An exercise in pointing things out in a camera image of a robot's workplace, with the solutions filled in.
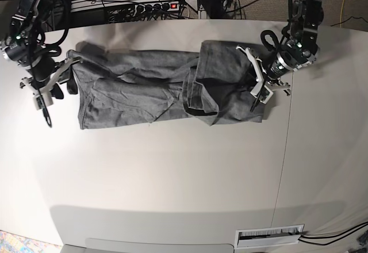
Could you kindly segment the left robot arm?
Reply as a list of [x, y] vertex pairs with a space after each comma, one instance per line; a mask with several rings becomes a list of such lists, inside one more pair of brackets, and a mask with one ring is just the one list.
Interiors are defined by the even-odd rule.
[[254, 69], [255, 84], [250, 91], [255, 98], [252, 108], [259, 103], [266, 104], [276, 90], [291, 94], [290, 85], [281, 77], [313, 64], [319, 55], [317, 34], [324, 18], [322, 0], [288, 0], [288, 16], [280, 40], [272, 30], [260, 34], [263, 46], [270, 53], [266, 57], [256, 56], [249, 47], [236, 47]]

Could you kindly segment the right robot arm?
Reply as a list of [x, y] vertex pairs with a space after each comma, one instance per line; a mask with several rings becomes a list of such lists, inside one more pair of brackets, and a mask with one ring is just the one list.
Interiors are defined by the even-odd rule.
[[[60, 3], [64, 31], [54, 43], [46, 43], [45, 24], [52, 15], [56, 3]], [[33, 94], [37, 110], [45, 111], [53, 104], [53, 99], [63, 99], [60, 84], [72, 86], [70, 68], [80, 59], [67, 58], [56, 62], [61, 55], [61, 44], [69, 33], [70, 4], [67, 0], [20, 0], [14, 16], [11, 18], [9, 32], [1, 42], [3, 57], [25, 69], [30, 77], [25, 77], [20, 87], [28, 87]]]

